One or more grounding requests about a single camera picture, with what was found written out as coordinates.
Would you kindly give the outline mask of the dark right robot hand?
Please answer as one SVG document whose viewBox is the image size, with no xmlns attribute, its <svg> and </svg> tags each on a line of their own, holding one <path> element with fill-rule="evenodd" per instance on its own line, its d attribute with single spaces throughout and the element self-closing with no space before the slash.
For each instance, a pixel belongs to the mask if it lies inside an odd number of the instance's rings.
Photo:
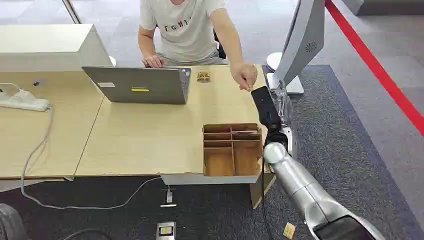
<svg viewBox="0 0 424 240">
<path fill-rule="evenodd" d="M 289 145 L 289 137 L 283 133 L 284 128 L 290 128 L 291 100 L 282 91 L 270 91 L 267 86 L 259 87 L 251 92 L 258 111 L 259 122 L 266 127 L 264 145 L 272 142 Z"/>
</svg>

